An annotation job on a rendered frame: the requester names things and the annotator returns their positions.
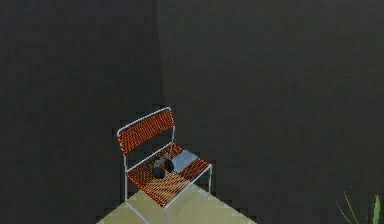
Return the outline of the green house plant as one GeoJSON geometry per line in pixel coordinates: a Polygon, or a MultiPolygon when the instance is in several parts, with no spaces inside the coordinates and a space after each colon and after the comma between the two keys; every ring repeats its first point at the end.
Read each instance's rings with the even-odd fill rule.
{"type": "MultiPolygon", "coordinates": [[[[343,216],[344,220],[347,224],[362,224],[358,219],[357,216],[353,210],[351,201],[347,195],[346,192],[343,192],[345,202],[348,207],[348,211],[351,214],[351,218],[349,218],[345,211],[341,208],[340,204],[336,202],[336,206],[339,209],[341,215],[343,216]]],[[[373,210],[372,215],[367,217],[367,223],[366,224],[381,224],[381,198],[378,194],[374,195],[373,199],[373,210]]]]}

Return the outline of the grey flat tablet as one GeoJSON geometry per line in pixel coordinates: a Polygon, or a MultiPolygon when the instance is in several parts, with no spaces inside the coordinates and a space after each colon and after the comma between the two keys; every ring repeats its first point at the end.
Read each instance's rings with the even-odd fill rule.
{"type": "Polygon", "coordinates": [[[175,156],[172,159],[174,165],[174,171],[176,173],[181,173],[185,168],[187,168],[192,162],[198,158],[197,155],[191,153],[188,150],[183,150],[179,155],[175,156]]]}

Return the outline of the red woven metal-frame chair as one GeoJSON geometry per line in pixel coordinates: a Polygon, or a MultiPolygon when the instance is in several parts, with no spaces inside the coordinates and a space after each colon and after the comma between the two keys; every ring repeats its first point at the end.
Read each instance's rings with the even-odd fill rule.
{"type": "Polygon", "coordinates": [[[174,170],[166,172],[163,179],[156,179],[152,175],[154,163],[158,159],[168,158],[172,161],[175,156],[185,150],[176,143],[176,125],[170,107],[159,109],[121,127],[116,132],[116,137],[124,163],[124,201],[146,224],[152,223],[129,203],[128,182],[132,182],[162,208],[164,224],[169,224],[168,208],[189,188],[194,186],[195,182],[205,173],[208,173],[208,192],[199,188],[196,188],[196,190],[204,197],[208,197],[211,193],[213,164],[201,159],[199,156],[181,173],[176,173],[174,170]],[[167,131],[171,133],[170,141],[167,144],[135,165],[128,165],[129,153],[141,144],[167,131]]]}

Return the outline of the black earphone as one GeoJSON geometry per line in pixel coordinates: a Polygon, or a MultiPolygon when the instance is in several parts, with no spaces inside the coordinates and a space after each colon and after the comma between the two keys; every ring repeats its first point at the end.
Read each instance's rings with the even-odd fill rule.
{"type": "Polygon", "coordinates": [[[161,158],[154,163],[152,175],[156,179],[163,179],[166,176],[166,172],[172,172],[173,170],[173,162],[168,158],[161,158]]]}

